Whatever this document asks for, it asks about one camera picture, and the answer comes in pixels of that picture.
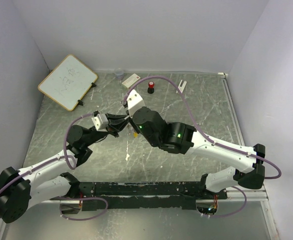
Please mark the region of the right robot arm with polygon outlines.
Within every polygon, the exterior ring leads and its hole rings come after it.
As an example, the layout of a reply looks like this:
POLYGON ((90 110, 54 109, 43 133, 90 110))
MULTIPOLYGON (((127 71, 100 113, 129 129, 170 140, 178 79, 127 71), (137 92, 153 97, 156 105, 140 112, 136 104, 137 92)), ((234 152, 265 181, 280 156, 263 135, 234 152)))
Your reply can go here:
POLYGON ((253 156, 253 147, 244 147, 217 138, 209 141, 195 127, 182 122, 166 122, 161 115, 146 106, 129 109, 132 125, 148 143, 170 154, 212 157, 228 168, 201 177, 199 195, 204 199, 236 185, 258 190, 265 180, 265 167, 253 156))

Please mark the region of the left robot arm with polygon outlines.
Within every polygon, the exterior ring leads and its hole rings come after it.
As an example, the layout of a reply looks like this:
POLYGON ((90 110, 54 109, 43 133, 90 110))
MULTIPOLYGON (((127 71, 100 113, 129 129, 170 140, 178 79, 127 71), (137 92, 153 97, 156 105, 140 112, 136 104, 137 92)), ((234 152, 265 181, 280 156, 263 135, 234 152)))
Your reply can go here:
POLYGON ((117 138, 129 121, 127 114, 84 114, 68 126, 63 149, 56 155, 29 167, 4 169, 0 173, 0 219, 12 223, 45 200, 77 198, 80 183, 69 171, 88 160, 91 145, 108 135, 117 138))

